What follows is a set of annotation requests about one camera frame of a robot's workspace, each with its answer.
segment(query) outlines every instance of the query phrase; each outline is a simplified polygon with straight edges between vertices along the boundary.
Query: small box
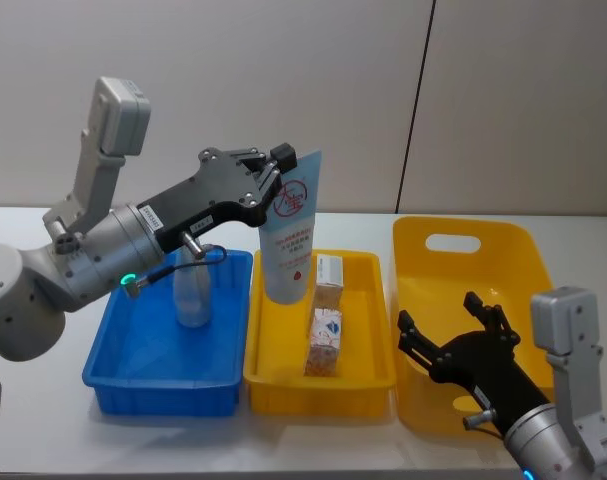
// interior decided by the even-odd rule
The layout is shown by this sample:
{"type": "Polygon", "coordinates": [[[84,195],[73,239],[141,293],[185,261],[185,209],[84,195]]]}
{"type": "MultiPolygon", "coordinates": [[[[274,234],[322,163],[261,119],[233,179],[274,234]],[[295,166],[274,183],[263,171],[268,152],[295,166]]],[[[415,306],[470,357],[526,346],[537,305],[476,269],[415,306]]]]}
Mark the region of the small box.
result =
{"type": "Polygon", "coordinates": [[[318,254],[312,308],[338,310],[342,293],[343,259],[334,255],[318,254]]]}
{"type": "Polygon", "coordinates": [[[314,309],[305,375],[330,377],[335,374],[341,349],[341,320],[338,310],[314,309]]]}

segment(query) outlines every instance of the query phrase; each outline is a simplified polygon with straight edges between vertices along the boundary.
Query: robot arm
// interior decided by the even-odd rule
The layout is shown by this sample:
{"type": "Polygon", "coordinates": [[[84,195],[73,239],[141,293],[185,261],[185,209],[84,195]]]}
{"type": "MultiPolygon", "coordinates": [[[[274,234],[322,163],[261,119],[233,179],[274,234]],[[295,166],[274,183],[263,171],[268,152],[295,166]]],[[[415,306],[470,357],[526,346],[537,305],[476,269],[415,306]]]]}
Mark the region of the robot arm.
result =
{"type": "Polygon", "coordinates": [[[118,287],[126,274],[159,265],[186,245],[205,255],[198,235],[237,220],[256,227],[281,187],[281,171],[296,166],[287,144],[199,154],[188,179],[140,203],[110,211],[125,155],[138,155],[149,102],[133,82],[100,78],[74,189],[43,217],[52,243],[19,251],[0,245],[0,355],[23,361],[47,351],[74,312],[118,287]]]}
{"type": "Polygon", "coordinates": [[[549,403],[514,360],[520,338],[500,306],[483,305],[469,292],[464,306],[484,326],[442,347],[399,314],[399,348],[437,383],[465,388],[483,411],[466,429],[492,422],[528,480],[607,480],[607,418],[601,407],[596,296],[563,287],[534,296],[538,347],[554,369],[556,404],[549,403]]]}

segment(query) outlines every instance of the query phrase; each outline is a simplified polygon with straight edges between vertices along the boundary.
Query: clear plastic bottle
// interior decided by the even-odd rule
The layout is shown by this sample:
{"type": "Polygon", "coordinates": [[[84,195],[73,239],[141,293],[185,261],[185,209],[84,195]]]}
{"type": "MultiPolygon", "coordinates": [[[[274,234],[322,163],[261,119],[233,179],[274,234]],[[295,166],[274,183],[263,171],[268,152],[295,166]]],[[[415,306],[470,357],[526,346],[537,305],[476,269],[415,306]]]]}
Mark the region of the clear plastic bottle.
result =
{"type": "MultiPolygon", "coordinates": [[[[181,247],[176,265],[193,263],[190,251],[181,247]]],[[[188,328],[201,327],[212,318],[212,287],[206,265],[180,268],[174,272],[174,303],[177,321],[188,328]]]]}

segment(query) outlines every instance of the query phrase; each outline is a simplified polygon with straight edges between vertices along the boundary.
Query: black line on wall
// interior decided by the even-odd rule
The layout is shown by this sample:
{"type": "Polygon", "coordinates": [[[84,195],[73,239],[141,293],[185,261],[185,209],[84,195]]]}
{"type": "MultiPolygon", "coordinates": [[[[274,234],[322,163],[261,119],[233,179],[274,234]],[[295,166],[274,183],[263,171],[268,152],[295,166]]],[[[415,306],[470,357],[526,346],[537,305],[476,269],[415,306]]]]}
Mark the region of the black line on wall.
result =
{"type": "Polygon", "coordinates": [[[421,60],[421,70],[419,72],[419,81],[416,84],[416,95],[414,96],[414,108],[412,108],[412,120],[410,121],[410,131],[407,135],[407,145],[405,146],[405,160],[403,160],[403,170],[401,171],[401,184],[399,185],[399,195],[396,197],[396,209],[394,213],[399,213],[401,203],[401,193],[403,192],[403,181],[405,180],[405,169],[407,167],[407,157],[410,153],[410,143],[412,142],[412,133],[414,132],[414,121],[416,120],[416,108],[419,104],[419,94],[421,93],[421,83],[423,81],[423,71],[425,70],[425,59],[427,58],[427,47],[430,44],[430,34],[432,33],[432,21],[434,20],[434,10],[436,9],[436,0],[432,0],[432,11],[430,12],[430,21],[427,24],[427,34],[425,36],[425,47],[423,48],[423,59],[421,60]]]}

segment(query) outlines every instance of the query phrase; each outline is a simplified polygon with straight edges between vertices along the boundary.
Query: cable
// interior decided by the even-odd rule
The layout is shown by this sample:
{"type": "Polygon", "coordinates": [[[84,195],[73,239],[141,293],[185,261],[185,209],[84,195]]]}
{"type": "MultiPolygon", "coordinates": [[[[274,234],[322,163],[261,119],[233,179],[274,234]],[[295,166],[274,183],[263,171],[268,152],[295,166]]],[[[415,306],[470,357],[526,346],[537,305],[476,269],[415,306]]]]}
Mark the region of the cable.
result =
{"type": "Polygon", "coordinates": [[[205,265],[216,265],[219,264],[223,261],[225,261],[225,259],[227,258],[227,250],[222,247],[221,245],[212,245],[212,250],[219,250],[223,255],[221,256],[221,258],[217,258],[214,260],[202,260],[199,262],[191,262],[191,263],[184,263],[182,265],[169,265],[167,267],[161,268],[160,270],[157,270],[156,272],[150,273],[146,278],[146,282],[148,285],[152,285],[155,282],[158,282],[159,280],[161,280],[162,278],[167,277],[168,275],[174,273],[176,270],[180,270],[183,268],[189,268],[189,267],[202,267],[205,265]]]}
{"type": "Polygon", "coordinates": [[[470,428],[469,431],[487,433],[488,435],[492,435],[493,437],[498,438],[499,440],[503,441],[503,437],[501,437],[501,435],[499,435],[496,432],[493,432],[492,430],[488,430],[487,428],[475,427],[475,428],[470,428]]]}

